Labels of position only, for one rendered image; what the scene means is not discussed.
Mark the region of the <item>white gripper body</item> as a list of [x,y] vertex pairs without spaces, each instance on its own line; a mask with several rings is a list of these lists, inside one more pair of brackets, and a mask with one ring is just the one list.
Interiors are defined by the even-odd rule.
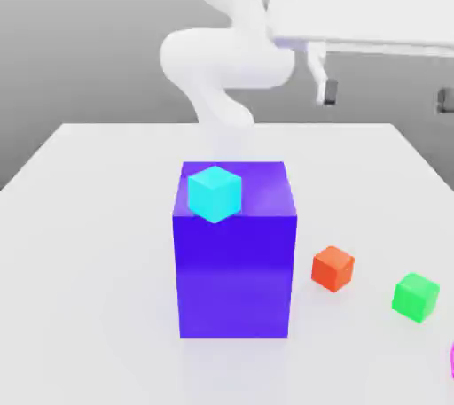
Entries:
[[269,0],[279,48],[454,57],[454,0]]

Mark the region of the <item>small cyan cube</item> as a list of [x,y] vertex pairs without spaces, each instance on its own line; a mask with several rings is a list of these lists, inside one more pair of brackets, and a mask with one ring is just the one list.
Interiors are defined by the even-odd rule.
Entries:
[[238,214],[242,207],[242,178],[218,166],[190,175],[188,207],[211,223]]

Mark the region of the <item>small orange cube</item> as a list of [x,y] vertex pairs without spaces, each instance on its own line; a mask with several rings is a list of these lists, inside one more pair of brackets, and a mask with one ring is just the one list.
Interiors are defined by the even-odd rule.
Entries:
[[354,256],[328,246],[314,256],[311,279],[330,292],[337,292],[351,281],[354,264]]

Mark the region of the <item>small green cube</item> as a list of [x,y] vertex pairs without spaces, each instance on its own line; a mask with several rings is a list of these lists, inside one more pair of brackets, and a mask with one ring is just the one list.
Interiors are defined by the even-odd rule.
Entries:
[[423,323],[434,311],[439,292],[438,283],[409,273],[395,286],[392,309],[416,323]]

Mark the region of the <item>large purple box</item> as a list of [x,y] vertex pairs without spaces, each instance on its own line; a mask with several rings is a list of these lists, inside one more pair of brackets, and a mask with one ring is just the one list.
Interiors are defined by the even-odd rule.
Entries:
[[179,332],[183,338],[288,334],[297,212],[281,162],[221,162],[242,179],[242,207],[218,223],[192,213],[182,165],[172,214]]

